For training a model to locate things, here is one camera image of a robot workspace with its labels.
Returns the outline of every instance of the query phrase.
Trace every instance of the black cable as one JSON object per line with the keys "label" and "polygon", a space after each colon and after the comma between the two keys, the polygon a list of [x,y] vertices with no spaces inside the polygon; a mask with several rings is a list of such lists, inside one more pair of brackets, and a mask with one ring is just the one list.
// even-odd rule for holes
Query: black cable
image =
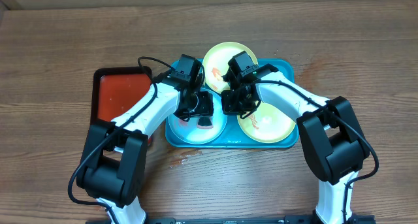
{"label": "black cable", "polygon": [[366,178],[369,178],[373,175],[375,175],[378,170],[379,170],[379,159],[378,159],[378,155],[376,154],[376,152],[374,151],[372,145],[370,145],[370,143],[368,143],[368,141],[362,136],[360,135],[359,132],[357,132],[354,128],[352,128],[352,126],[348,125],[344,120],[342,120],[340,117],[338,117],[336,114],[334,114],[333,112],[331,112],[330,110],[326,109],[324,106],[316,103],[315,101],[313,101],[310,97],[307,97],[305,94],[301,93],[298,89],[296,89],[295,87],[293,87],[292,85],[286,84],[282,81],[273,81],[273,80],[258,80],[254,83],[251,84],[246,84],[244,86],[240,86],[237,90],[235,91],[239,91],[242,88],[246,88],[248,86],[255,86],[255,84],[278,84],[280,86],[285,86],[287,88],[289,88],[290,90],[294,91],[297,95],[301,96],[305,101],[307,101],[308,103],[324,110],[327,114],[329,114],[332,118],[334,118],[334,120],[336,120],[338,123],[344,125],[345,127],[347,127],[351,132],[353,132],[354,134],[356,134],[356,136],[358,136],[358,138],[360,139],[360,141],[362,141],[364,144],[366,144],[367,148],[370,150],[370,153],[372,154],[373,160],[374,160],[374,169],[372,172],[365,174],[363,176],[359,176],[357,178],[353,178],[350,181],[348,181],[346,183],[346,187],[344,189],[344,203],[343,203],[343,219],[344,219],[344,223],[347,223],[347,198],[348,198],[348,189],[351,187],[351,184],[353,182],[356,181],[360,181]]}
{"label": "black cable", "polygon": [[[143,71],[146,73],[146,75],[148,76],[148,78],[152,79],[151,74],[147,73],[145,68],[142,66],[140,60],[141,59],[149,59],[152,61],[156,61],[158,63],[164,64],[165,66],[169,67],[171,70],[174,70],[173,67],[171,67],[169,64],[158,60],[156,58],[153,57],[140,57],[138,58],[138,64],[139,67],[141,69],[143,69]],[[157,84],[152,81],[152,85],[154,87],[154,93],[150,99],[150,101],[148,101],[138,112],[136,112],[134,115],[132,115],[125,123],[121,124],[115,131],[113,131],[112,133],[110,133],[105,139],[103,139],[103,141],[93,150],[90,152],[90,154],[79,164],[79,166],[76,168],[76,170],[73,172],[73,174],[71,175],[69,184],[68,184],[68,188],[67,188],[67,193],[69,198],[76,204],[83,204],[83,205],[97,205],[97,206],[102,206],[106,209],[107,212],[109,212],[110,216],[113,219],[113,222],[115,224],[119,224],[118,220],[116,219],[115,213],[113,212],[112,207],[110,207],[109,205],[107,205],[106,203],[103,202],[92,202],[92,201],[84,201],[84,200],[78,200],[74,197],[73,193],[72,193],[72,185],[78,175],[78,173],[81,171],[81,169],[86,165],[86,163],[91,159],[91,157],[93,157],[94,154],[98,153],[99,151],[101,151],[107,143],[110,142],[110,140],[112,140],[112,138],[116,135],[118,135],[125,126],[129,125],[130,123],[132,123],[132,121],[135,120],[135,118],[137,118],[141,113],[143,113],[143,111],[145,109],[147,109],[147,107],[149,107],[152,102],[155,100],[155,98],[157,97],[157,93],[158,93],[158,89],[157,89]]]}

